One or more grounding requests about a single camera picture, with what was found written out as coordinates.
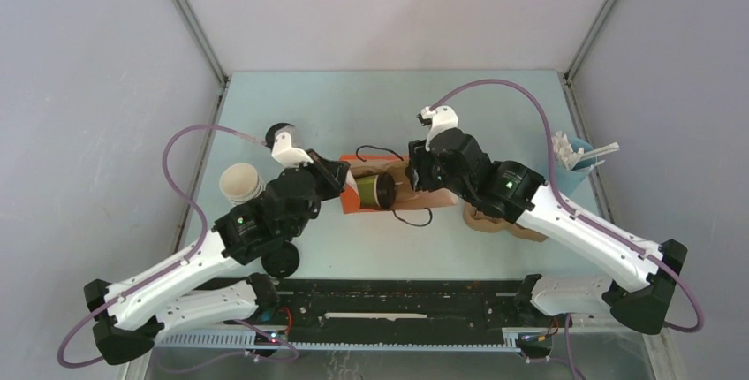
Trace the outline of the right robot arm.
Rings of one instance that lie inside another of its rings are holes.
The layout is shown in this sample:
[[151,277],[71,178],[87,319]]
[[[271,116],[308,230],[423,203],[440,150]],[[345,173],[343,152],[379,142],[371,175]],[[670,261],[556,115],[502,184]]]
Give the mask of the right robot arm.
[[687,249],[637,238],[555,195],[538,172],[493,161],[470,134],[451,128],[408,145],[407,178],[417,191],[447,189],[482,214],[555,239],[604,270],[592,277],[528,275],[513,311],[526,325],[546,316],[609,313],[623,326],[656,335],[665,327]]

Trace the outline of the black coffee cup lid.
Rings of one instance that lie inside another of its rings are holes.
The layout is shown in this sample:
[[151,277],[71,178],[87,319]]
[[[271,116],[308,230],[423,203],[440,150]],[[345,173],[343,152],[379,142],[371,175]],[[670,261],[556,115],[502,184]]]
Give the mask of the black coffee cup lid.
[[291,136],[291,143],[293,147],[297,147],[301,143],[299,129],[290,123],[280,122],[272,125],[265,134],[265,146],[268,149],[272,149],[276,142],[276,137],[280,133],[288,133]]

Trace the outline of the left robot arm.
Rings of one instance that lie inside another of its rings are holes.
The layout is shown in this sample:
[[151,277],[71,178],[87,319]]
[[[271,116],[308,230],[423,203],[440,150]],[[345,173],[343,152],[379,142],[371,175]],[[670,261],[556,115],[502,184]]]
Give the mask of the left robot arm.
[[253,318],[270,323],[279,312],[273,278],[299,266],[293,240],[338,198],[350,164],[306,151],[256,197],[233,207],[190,247],[120,282],[95,279],[84,287],[95,347],[120,365],[148,353],[172,333],[205,324]]

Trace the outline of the orange paper bag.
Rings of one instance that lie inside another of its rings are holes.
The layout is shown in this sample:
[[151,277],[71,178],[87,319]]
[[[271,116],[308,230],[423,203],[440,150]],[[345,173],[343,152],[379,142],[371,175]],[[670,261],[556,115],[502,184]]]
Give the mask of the orange paper bag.
[[409,157],[392,149],[361,145],[339,160],[350,165],[339,197],[345,215],[389,212],[403,224],[423,228],[434,221],[435,209],[458,204],[458,197],[447,189],[415,190],[406,175]]

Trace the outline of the brown pulp cup carrier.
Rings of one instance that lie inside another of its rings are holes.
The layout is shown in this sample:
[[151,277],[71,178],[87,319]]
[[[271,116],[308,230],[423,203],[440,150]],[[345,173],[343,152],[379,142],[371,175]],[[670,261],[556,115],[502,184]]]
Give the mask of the brown pulp cup carrier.
[[542,243],[548,239],[547,236],[517,224],[512,224],[505,219],[489,217],[477,210],[473,205],[466,202],[463,209],[465,224],[472,230],[485,233],[508,232],[517,239]]

